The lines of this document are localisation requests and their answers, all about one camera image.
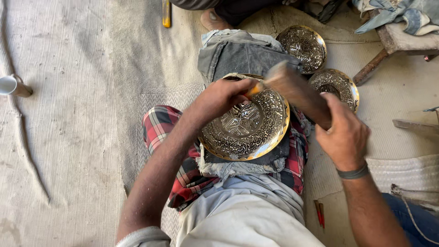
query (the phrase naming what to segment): brass plate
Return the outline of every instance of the brass plate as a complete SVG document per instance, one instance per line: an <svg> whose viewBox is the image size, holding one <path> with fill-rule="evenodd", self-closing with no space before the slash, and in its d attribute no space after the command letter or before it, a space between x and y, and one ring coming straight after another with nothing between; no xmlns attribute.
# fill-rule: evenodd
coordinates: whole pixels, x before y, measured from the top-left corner
<svg viewBox="0 0 439 247"><path fill-rule="evenodd" d="M360 95L354 82L345 73L336 69L324 69L315 73L308 84L318 91L335 94L356 113L360 105Z"/></svg>
<svg viewBox="0 0 439 247"><path fill-rule="evenodd" d="M265 90L207 124L198 137L215 156L252 160L271 151L288 130L290 107L277 91Z"/></svg>
<svg viewBox="0 0 439 247"><path fill-rule="evenodd" d="M322 37L307 26L290 26L276 38L288 54L303 63L302 74L312 74L326 63L326 44Z"/></svg>

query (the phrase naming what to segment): shirt sleeve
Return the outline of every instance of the shirt sleeve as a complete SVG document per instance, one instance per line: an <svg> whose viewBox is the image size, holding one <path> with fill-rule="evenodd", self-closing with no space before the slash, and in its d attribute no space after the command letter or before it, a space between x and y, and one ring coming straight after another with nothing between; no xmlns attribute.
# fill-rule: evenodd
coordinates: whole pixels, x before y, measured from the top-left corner
<svg viewBox="0 0 439 247"><path fill-rule="evenodd" d="M169 247L171 238L157 226L139 229L124 237L117 247Z"/></svg>

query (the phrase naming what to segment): plaid cloth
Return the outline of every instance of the plaid cloth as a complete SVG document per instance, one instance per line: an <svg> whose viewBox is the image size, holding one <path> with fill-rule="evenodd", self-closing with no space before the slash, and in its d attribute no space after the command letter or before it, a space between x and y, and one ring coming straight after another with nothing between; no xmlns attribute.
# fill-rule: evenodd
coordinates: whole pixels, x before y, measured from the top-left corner
<svg viewBox="0 0 439 247"><path fill-rule="evenodd" d="M301 127L305 119L303 113L291 107L289 131L290 153L285 161L285 169L278 173L269 173L286 184L299 195L303 189L303 166L308 160L308 143ZM167 105L158 105L149 110L142 120L143 140L152 155L154 150L172 131L181 117L182 112ZM202 193L220 181L219 178L203 177L198 170L195 158L200 157L199 141L197 140L188 150L188 158L178 170L177 176L169 195L169 207L182 211Z"/></svg>

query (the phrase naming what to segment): black wristband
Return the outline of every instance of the black wristband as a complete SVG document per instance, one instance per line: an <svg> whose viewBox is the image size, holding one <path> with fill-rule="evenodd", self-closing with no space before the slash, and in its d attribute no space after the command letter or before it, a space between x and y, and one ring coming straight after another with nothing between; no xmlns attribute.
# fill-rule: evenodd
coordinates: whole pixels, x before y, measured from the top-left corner
<svg viewBox="0 0 439 247"><path fill-rule="evenodd" d="M357 179L369 174L369 168L367 167L367 163L365 163L365 165L363 165L363 167L360 169L353 171L339 171L337 169L337 173L341 178L344 179Z"/></svg>

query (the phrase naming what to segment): blue jeans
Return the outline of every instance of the blue jeans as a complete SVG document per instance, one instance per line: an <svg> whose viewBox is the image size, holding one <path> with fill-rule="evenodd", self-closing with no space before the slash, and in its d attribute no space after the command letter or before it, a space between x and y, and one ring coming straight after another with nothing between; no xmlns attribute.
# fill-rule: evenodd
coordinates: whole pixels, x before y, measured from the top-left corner
<svg viewBox="0 0 439 247"><path fill-rule="evenodd" d="M407 238L413 247L438 247L437 244L427 241L415 228L404 202L387 193L382 194L392 213L396 216L399 224L406 232ZM435 242L439 242L439 219L428 213L419 206L407 203L413 219L422 233Z"/></svg>

